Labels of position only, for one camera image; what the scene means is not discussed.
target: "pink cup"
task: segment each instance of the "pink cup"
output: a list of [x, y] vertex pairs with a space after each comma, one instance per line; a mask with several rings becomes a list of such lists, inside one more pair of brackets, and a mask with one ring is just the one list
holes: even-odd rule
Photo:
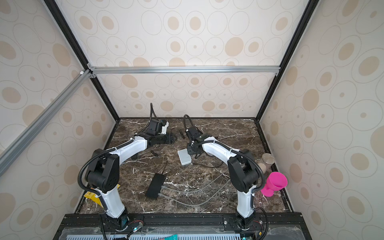
[[266, 197], [271, 197], [274, 191], [285, 188], [288, 184], [287, 178], [279, 172], [272, 172], [266, 179], [265, 187], [261, 190]]

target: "patterned wallpaper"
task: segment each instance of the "patterned wallpaper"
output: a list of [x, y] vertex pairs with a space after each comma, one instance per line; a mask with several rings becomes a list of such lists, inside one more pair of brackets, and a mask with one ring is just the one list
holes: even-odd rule
[[255, 117], [274, 73], [99, 74], [120, 117]]
[[93, 66], [279, 65], [308, 0], [56, 0]]
[[39, 0], [0, 1], [0, 153], [82, 67]]
[[262, 118], [314, 240], [384, 236], [384, 1], [325, 0]]
[[86, 80], [0, 177], [0, 239], [49, 240], [82, 190], [77, 174], [114, 120]]

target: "marble table surface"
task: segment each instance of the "marble table surface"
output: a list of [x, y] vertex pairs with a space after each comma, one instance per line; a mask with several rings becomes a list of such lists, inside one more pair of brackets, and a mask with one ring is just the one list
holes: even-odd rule
[[[169, 145], [156, 145], [139, 153], [136, 160], [128, 159], [120, 166], [119, 194], [129, 213], [234, 213], [237, 206], [237, 190], [229, 182], [208, 203], [198, 207], [179, 204], [165, 197], [152, 200], [145, 197], [145, 192], [155, 173], [167, 176], [164, 185], [181, 190], [192, 191], [205, 186], [220, 176], [211, 186], [192, 194], [181, 194], [167, 189], [161, 193], [187, 204], [200, 204], [212, 196], [228, 180], [228, 167], [222, 164], [218, 168], [207, 168], [188, 164], [182, 166], [178, 150], [187, 147], [187, 138], [183, 139], [179, 130], [184, 131], [182, 119], [167, 119], [168, 132], [177, 136], [177, 141]], [[109, 147], [117, 146], [129, 140], [133, 134], [141, 130], [147, 119], [121, 119]], [[260, 159], [264, 148], [252, 119], [193, 119], [194, 124], [204, 133], [214, 136], [221, 142], [238, 149], [248, 149], [253, 153], [255, 160]], [[192, 158], [206, 166], [217, 166], [221, 161], [206, 154], [198, 159]], [[271, 173], [270, 167], [265, 174]], [[254, 206], [262, 206], [267, 212], [285, 212], [280, 192], [272, 197], [264, 197], [257, 192]], [[80, 210], [82, 214], [102, 213], [103, 209], [90, 199], [86, 199]]]

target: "yellow package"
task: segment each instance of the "yellow package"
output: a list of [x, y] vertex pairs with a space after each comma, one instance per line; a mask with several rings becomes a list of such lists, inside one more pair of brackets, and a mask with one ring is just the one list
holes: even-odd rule
[[94, 201], [95, 203], [99, 204], [101, 207], [102, 204], [100, 202], [100, 199], [98, 197], [95, 197], [96, 194], [94, 194], [93, 192], [86, 192], [84, 194], [84, 197], [88, 198], [88, 199], [91, 199], [92, 201]]

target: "robotic arm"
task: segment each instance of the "robotic arm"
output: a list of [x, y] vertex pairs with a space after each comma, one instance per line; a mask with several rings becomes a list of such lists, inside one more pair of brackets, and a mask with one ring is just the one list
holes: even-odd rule
[[[186, 128], [185, 118], [189, 118], [191, 127]], [[188, 115], [184, 115], [184, 127], [190, 142], [187, 146], [189, 155], [202, 154], [203, 152], [213, 155], [228, 165], [231, 183], [237, 189], [237, 215], [239, 225], [243, 228], [249, 226], [254, 219], [253, 197], [255, 192], [261, 190], [265, 185], [263, 171], [254, 161], [252, 153], [248, 149], [239, 150], [231, 148], [215, 137], [202, 133], [192, 123]]]
[[[154, 114], [151, 104], [150, 120], [141, 132], [117, 147], [95, 150], [92, 158], [82, 167], [78, 175], [79, 186], [85, 191], [96, 194], [106, 211], [107, 221], [117, 230], [124, 230], [129, 220], [127, 209], [121, 202], [118, 192], [120, 165], [155, 144], [173, 144], [176, 141], [176, 136], [167, 133], [169, 123], [165, 119], [159, 120], [156, 115], [154, 115], [156, 119], [152, 119], [152, 113]], [[89, 187], [84, 186], [81, 179], [86, 168], [85, 180], [89, 183]]]

